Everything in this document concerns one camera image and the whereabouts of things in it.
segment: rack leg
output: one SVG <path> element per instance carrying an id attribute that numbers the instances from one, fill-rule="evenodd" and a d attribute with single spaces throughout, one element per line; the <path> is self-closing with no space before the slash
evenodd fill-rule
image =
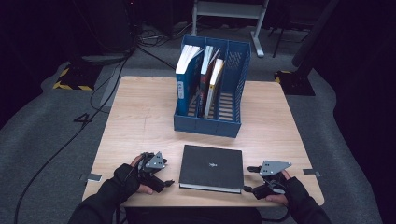
<path id="1" fill-rule="evenodd" d="M 197 0 L 194 1 L 194 7 L 192 9 L 192 31 L 191 35 L 197 35 Z"/>
<path id="2" fill-rule="evenodd" d="M 264 51 L 262 50 L 262 45 L 259 41 L 259 33 L 260 29 L 262 28 L 262 21 L 264 20 L 265 11 L 267 10 L 268 0 L 264 0 L 262 3 L 262 11 L 260 13 L 259 20 L 257 21 L 256 31 L 250 32 L 251 39 L 253 40 L 254 47 L 257 51 L 257 56 L 259 58 L 264 57 Z"/>

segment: black glove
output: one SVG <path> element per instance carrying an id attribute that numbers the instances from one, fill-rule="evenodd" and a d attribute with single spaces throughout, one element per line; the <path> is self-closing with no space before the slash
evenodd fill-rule
<path id="1" fill-rule="evenodd" d="M 114 171 L 114 177 L 111 180 L 120 186 L 121 203 L 128 200 L 140 187 L 140 181 L 137 178 L 137 167 L 133 168 L 125 163 Z"/>
<path id="2" fill-rule="evenodd" d="M 290 211 L 299 208 L 302 202 L 309 198 L 309 193 L 304 185 L 295 176 L 286 181 L 286 198 L 289 202 Z"/>

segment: book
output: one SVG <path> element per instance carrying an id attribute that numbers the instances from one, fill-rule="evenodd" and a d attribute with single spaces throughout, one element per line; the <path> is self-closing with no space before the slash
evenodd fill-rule
<path id="1" fill-rule="evenodd" d="M 240 194 L 244 187 L 242 151 L 185 145 L 179 186 Z"/>
<path id="2" fill-rule="evenodd" d="M 207 91 L 206 106 L 204 118 L 207 119 L 209 116 L 210 108 L 216 99 L 216 93 L 218 90 L 219 80 L 221 78 L 222 69 L 224 67 L 224 61 L 222 59 L 216 59 L 215 65 L 212 71 L 212 76 L 209 82 L 209 89 Z"/>
<path id="3" fill-rule="evenodd" d="M 199 101 L 198 101 L 198 117 L 202 118 L 205 113 L 207 91 L 209 89 L 209 81 L 213 72 L 213 65 L 215 59 L 219 54 L 220 48 L 215 52 L 213 46 L 205 47 L 204 59 L 201 67 L 201 78 L 199 87 Z"/>
<path id="4" fill-rule="evenodd" d="M 176 67 L 177 113 L 187 116 L 192 97 L 199 90 L 201 52 L 198 46 L 185 45 Z"/>

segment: white book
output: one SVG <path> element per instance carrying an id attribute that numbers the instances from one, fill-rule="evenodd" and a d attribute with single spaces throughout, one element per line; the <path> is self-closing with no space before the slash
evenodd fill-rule
<path id="1" fill-rule="evenodd" d="M 201 53 L 201 48 L 198 46 L 185 45 L 181 51 L 180 58 L 177 62 L 176 74 L 184 74 L 189 66 L 191 59 Z"/>
<path id="2" fill-rule="evenodd" d="M 213 54 L 213 46 L 206 46 L 204 53 L 204 60 L 202 61 L 201 74 L 206 74 L 207 67 L 209 66 L 210 59 Z"/>
<path id="3" fill-rule="evenodd" d="M 215 66 L 213 68 L 212 77 L 210 78 L 209 82 L 209 90 L 207 92 L 207 99 L 206 99 L 206 106 L 205 106 L 205 113 L 204 118 L 207 119 L 210 112 L 210 107 L 214 103 L 216 99 L 216 92 L 219 88 L 219 80 L 221 77 L 222 69 L 224 67 L 224 61 L 222 59 L 216 59 Z"/>

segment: black book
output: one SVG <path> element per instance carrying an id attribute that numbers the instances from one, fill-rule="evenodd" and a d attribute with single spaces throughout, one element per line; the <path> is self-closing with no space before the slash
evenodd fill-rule
<path id="1" fill-rule="evenodd" d="M 179 186 L 240 194 L 244 187 L 242 164 L 241 150 L 186 145 Z"/>

